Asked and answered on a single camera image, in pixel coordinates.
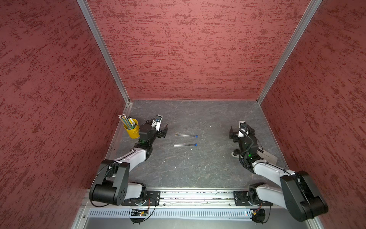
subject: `red wall panel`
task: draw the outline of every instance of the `red wall panel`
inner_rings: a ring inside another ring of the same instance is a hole
[[[0,228],[69,229],[123,100],[75,0],[0,3]]]
[[[311,174],[326,228],[365,228],[366,2],[323,0],[262,103],[289,167]]]
[[[89,0],[131,99],[256,100],[310,0]]]

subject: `metal plate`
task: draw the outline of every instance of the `metal plate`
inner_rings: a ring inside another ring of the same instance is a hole
[[[150,205],[154,206],[155,202],[152,200],[154,199],[156,201],[156,206],[159,206],[160,202],[160,191],[147,191],[147,198],[150,198]],[[131,199],[124,200],[121,204],[122,206],[147,206],[148,202],[146,201],[142,205],[135,204]]]
[[[258,207],[258,206],[251,205],[246,200],[247,191],[234,191],[233,194],[234,194],[234,200],[235,200],[236,206],[241,206],[241,207],[245,206],[245,207],[253,207],[253,208]],[[262,206],[273,206],[273,203],[263,201]]]

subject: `table surface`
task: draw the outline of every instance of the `table surface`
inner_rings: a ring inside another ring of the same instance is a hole
[[[250,184],[267,182],[262,176],[244,169],[231,152],[239,148],[229,139],[230,126],[237,129],[239,121],[246,121],[255,130],[263,148],[278,157],[277,165],[285,162],[272,137],[264,114],[255,101],[134,101],[130,116],[143,123],[162,115],[161,129],[168,124],[165,138],[157,138],[148,160],[136,166],[129,176],[130,182],[147,187],[165,188],[238,188],[248,189]],[[122,137],[115,143],[114,159],[127,154],[137,139]],[[176,133],[198,135],[178,137]],[[173,144],[194,144],[193,147],[173,147]]]

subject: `metal pin with blue cap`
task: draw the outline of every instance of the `metal pin with blue cap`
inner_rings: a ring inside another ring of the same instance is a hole
[[[187,135],[187,134],[175,134],[175,136],[183,136],[183,137],[198,137],[198,135]]]
[[[173,146],[197,146],[197,143],[195,143],[195,144],[178,144],[178,145],[173,145]]]

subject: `black cable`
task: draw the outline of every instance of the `black cable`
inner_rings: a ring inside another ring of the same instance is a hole
[[[150,218],[150,216],[152,216],[153,214],[154,214],[154,212],[155,212],[155,208],[156,208],[156,200],[154,199],[154,198],[151,198],[151,199],[153,199],[154,200],[154,202],[155,202],[155,206],[154,206],[154,210],[153,210],[153,212],[146,218],[146,219],[144,219],[144,220],[142,220],[141,222],[139,222],[139,220],[140,220],[140,218],[130,218],[130,220],[133,222],[133,223],[142,223],[142,222],[144,222],[144,221],[146,221],[148,218]]]
[[[261,148],[262,148],[262,150],[260,150],[260,149],[258,149],[258,150],[259,150],[260,152],[264,153],[264,149],[263,149],[262,143],[258,140],[258,138],[257,138],[257,141],[259,142],[259,144],[261,145]]]
[[[119,159],[119,160],[115,160],[115,161],[113,161],[113,163],[115,163],[115,162],[118,162],[118,161],[120,161],[120,160],[123,160],[124,158],[121,158],[121,159]],[[97,175],[95,176],[95,178],[94,178],[94,180],[93,180],[93,182],[91,183],[91,185],[93,185],[93,183],[94,183],[94,181],[95,181],[95,179],[97,179],[97,177],[98,177],[98,175],[100,174],[100,172],[105,168],[105,167],[107,167],[107,166],[109,166],[110,164],[108,164],[108,165],[105,165],[98,173],[97,173]],[[106,204],[106,205],[103,205],[103,206],[96,206],[95,204],[93,204],[93,202],[92,202],[92,200],[90,200],[90,203],[94,206],[94,207],[105,207],[105,206],[107,206],[107,205],[109,205],[109,204]]]
[[[154,200],[154,202],[155,202],[155,206],[154,206],[154,210],[153,210],[153,212],[146,218],[146,219],[144,219],[143,221],[146,221],[148,218],[150,218],[150,216],[152,216],[153,214],[154,214],[154,211],[155,211],[155,208],[156,208],[156,200],[154,199],[154,198],[152,198],[153,200]]]
[[[267,223],[268,222],[268,219],[269,219],[269,216],[271,215],[271,206],[269,206],[269,213],[268,213],[268,217],[267,217],[267,220],[264,222],[264,220],[263,221],[259,221],[261,224],[265,224],[265,223]]]
[[[243,166],[244,168],[246,168],[246,165],[245,165],[245,163],[244,163],[244,162],[242,162],[241,157],[242,157],[242,155],[243,155],[244,153],[246,153],[246,152],[248,152],[248,151],[250,150],[250,148],[254,145],[254,141],[249,137],[249,135],[247,135],[247,133],[243,132],[243,131],[242,131],[242,129],[240,129],[240,128],[239,128],[239,131],[240,131],[243,135],[247,136],[247,137],[252,141],[252,143],[247,147],[247,149],[246,149],[245,151],[243,151],[241,154],[239,154],[239,162],[240,162],[240,164],[242,164],[242,166]]]
[[[256,165],[258,165],[258,164],[268,164],[268,165],[274,166],[274,167],[276,167],[276,168],[278,168],[278,169],[282,170],[284,173],[288,173],[290,176],[292,176],[292,175],[293,175],[293,174],[289,173],[289,172],[287,171],[287,169],[283,169],[283,168],[278,167],[278,166],[276,166],[276,165],[272,165],[272,164],[270,164],[269,162],[257,162],[257,164],[255,164],[255,165],[253,166],[253,168],[252,168],[252,169],[254,169],[254,167],[255,167]]]

